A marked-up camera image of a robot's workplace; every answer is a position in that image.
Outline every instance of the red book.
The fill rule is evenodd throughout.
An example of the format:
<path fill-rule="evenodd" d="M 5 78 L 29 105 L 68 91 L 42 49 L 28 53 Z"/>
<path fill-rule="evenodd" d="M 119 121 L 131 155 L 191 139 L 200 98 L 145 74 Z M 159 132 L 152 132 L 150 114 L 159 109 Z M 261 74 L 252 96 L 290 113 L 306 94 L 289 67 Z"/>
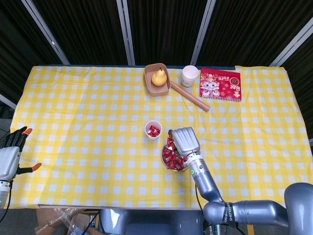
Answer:
<path fill-rule="evenodd" d="M 200 97 L 241 101 L 240 73 L 202 68 Z"/>

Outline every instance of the black cable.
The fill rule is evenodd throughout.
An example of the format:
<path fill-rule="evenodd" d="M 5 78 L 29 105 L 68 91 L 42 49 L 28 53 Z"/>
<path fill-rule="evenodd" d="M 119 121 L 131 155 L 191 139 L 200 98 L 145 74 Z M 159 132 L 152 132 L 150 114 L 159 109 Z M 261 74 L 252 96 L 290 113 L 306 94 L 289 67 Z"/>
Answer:
<path fill-rule="evenodd" d="M 5 218 L 8 210 L 9 210 L 9 206 L 10 206 L 10 202 L 11 202 L 11 194 L 12 194 L 12 186 L 13 186 L 13 180 L 10 182 L 10 192 L 9 192 L 9 201 L 8 201 L 8 205 L 6 207 L 6 210 L 5 210 L 5 213 L 4 215 L 2 216 L 1 220 L 0 220 L 0 223 L 3 221 L 3 219 Z"/>
<path fill-rule="evenodd" d="M 9 133 L 9 132 L 10 132 L 10 131 L 3 130 L 2 128 L 0 128 L 0 130 L 4 131 L 4 132 L 6 132 L 6 133 Z"/>
<path fill-rule="evenodd" d="M 95 217 L 92 218 L 92 220 L 90 221 L 90 223 L 88 224 L 87 228 L 84 230 L 84 232 L 82 233 L 82 235 L 84 235 L 84 234 L 87 232 L 88 228 L 89 228 L 90 225 L 93 223 L 94 219 L 97 217 L 97 215 L 99 214 L 99 212 L 100 212 L 100 211 L 98 211 L 97 214 L 95 215 Z"/>
<path fill-rule="evenodd" d="M 99 214 L 99 223 L 100 223 L 100 226 L 101 226 L 102 232 L 103 232 L 104 234 L 106 234 L 106 232 L 104 231 L 103 225 L 102 225 L 101 215 L 100 215 L 100 214 Z"/>
<path fill-rule="evenodd" d="M 199 207 L 200 207 L 200 209 L 201 209 L 201 214 L 203 215 L 202 206 L 201 206 L 200 201 L 199 201 L 199 198 L 198 198 L 198 192 L 197 192 L 197 185 L 196 185 L 196 184 L 195 184 L 195 190 L 196 190 L 197 201 L 198 201 Z"/>
<path fill-rule="evenodd" d="M 236 225 L 236 229 L 237 229 L 242 235 L 246 235 L 240 228 L 238 228 L 238 224 Z"/>

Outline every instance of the yellow gingham tablecloth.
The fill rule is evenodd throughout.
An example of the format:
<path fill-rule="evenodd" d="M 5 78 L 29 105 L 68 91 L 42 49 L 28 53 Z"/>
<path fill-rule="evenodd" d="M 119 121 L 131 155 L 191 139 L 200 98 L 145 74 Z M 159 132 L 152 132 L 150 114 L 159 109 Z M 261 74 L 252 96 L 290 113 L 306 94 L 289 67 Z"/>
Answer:
<path fill-rule="evenodd" d="M 12 207 L 198 209 L 189 170 L 170 171 L 160 159 L 167 131 L 187 126 L 194 128 L 226 201 L 283 204 L 288 185 L 313 182 L 312 154 L 290 81 L 283 68 L 236 71 L 242 102 L 207 99 L 206 113 L 174 90 L 150 96 L 143 68 L 33 67 L 11 131 L 33 128 L 20 163 L 43 165 L 15 178 Z M 169 74 L 180 83 L 181 70 Z M 199 80 L 192 94 L 199 97 Z M 156 141 L 144 133 L 149 120 L 163 126 Z"/>

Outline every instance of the metal bowl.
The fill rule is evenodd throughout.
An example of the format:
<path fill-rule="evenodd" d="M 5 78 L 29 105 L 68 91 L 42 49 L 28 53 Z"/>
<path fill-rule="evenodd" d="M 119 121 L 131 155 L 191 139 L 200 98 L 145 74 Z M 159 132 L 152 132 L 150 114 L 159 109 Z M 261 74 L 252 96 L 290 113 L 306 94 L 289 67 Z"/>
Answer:
<path fill-rule="evenodd" d="M 163 152 L 164 152 L 164 149 L 165 149 L 166 147 L 167 147 L 167 144 L 164 145 L 164 147 L 162 148 L 161 159 L 162 159 L 163 164 L 166 166 L 166 168 L 169 169 L 169 168 L 168 168 L 168 164 L 164 161 L 165 156 L 163 156 Z M 187 163 L 183 163 L 183 166 L 184 166 L 184 169 L 183 169 L 183 170 L 186 170 L 186 169 L 188 168 Z"/>

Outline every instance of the orange fingertip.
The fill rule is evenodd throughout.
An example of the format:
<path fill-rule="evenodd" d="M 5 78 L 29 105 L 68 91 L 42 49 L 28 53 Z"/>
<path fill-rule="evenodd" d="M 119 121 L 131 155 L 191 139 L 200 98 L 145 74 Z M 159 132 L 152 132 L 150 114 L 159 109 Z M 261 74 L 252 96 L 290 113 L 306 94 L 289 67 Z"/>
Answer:
<path fill-rule="evenodd" d="M 41 163 L 37 163 L 36 165 L 34 165 L 33 167 L 32 167 L 32 169 L 33 169 L 33 172 L 35 171 L 35 170 L 38 170 L 38 168 L 39 167 L 41 167 Z"/>
<path fill-rule="evenodd" d="M 24 131 L 23 133 L 22 133 L 22 135 L 30 135 L 30 133 L 33 131 L 33 129 L 32 128 L 28 128 L 26 131 Z"/>

